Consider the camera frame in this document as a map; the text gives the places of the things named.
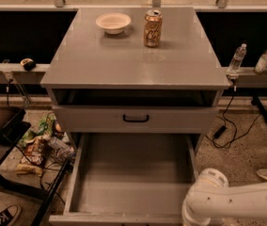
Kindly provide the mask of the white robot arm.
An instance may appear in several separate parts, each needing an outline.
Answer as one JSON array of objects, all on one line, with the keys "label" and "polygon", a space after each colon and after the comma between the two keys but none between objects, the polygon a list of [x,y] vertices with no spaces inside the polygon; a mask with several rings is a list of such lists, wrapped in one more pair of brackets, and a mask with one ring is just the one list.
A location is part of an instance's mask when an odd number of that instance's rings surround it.
[{"label": "white robot arm", "polygon": [[205,169],[189,188],[182,204],[186,226],[208,226],[213,218],[267,220],[267,183],[229,186],[217,169]]}]

